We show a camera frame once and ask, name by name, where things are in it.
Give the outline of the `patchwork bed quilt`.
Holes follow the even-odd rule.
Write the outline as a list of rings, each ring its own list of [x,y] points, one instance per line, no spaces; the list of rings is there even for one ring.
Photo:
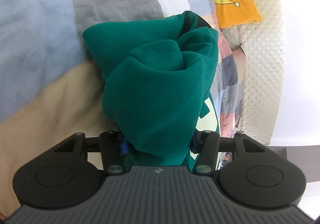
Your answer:
[[[149,21],[191,11],[218,33],[210,87],[216,119],[199,131],[231,137],[242,85],[214,0],[1,0],[1,217],[20,203],[18,169],[75,132],[120,131],[102,110],[104,80],[82,37],[93,25]]]

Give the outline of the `green garment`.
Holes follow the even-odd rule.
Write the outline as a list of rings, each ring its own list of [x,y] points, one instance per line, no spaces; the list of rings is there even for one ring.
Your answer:
[[[108,22],[82,37],[104,80],[102,110],[127,140],[125,165],[186,165],[198,121],[216,119],[218,33],[191,11]]]

